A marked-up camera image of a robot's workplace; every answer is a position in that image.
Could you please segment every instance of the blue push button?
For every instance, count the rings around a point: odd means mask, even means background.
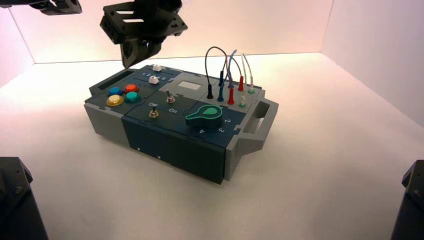
[[[109,89],[109,94],[108,95],[109,96],[112,96],[112,95],[122,95],[122,90],[119,87],[114,86],[111,89]]]

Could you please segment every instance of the white slider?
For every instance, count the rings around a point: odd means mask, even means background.
[[[151,76],[148,78],[148,83],[156,85],[159,83],[159,79],[157,76]]]
[[[153,71],[160,72],[160,71],[162,71],[162,67],[159,66],[159,65],[157,65],[157,64],[155,64],[155,65],[153,65]]]

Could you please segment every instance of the screw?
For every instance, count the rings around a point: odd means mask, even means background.
[[[424,192],[420,191],[420,190],[414,190],[413,194],[415,194],[415,196],[417,196],[418,198],[423,198],[424,197]]]
[[[17,188],[14,189],[14,194],[19,195],[20,193],[22,193],[23,190],[24,190],[23,187],[18,186]]]

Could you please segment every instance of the white tabletop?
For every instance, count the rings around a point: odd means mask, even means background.
[[[424,128],[321,53],[248,58],[279,111],[222,185],[95,134],[84,100],[118,61],[37,64],[0,88],[0,155],[31,171],[50,239],[388,240]],[[204,73],[137,67],[153,63]]]

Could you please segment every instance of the yellow push button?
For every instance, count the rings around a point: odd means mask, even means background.
[[[124,97],[123,97],[123,96],[120,96],[120,95],[112,95],[112,96],[110,96],[110,97],[107,99],[106,104],[107,104],[108,106],[114,107],[114,106],[118,106],[118,105],[120,105],[120,104],[121,104],[121,103],[123,103],[123,102],[124,102]]]

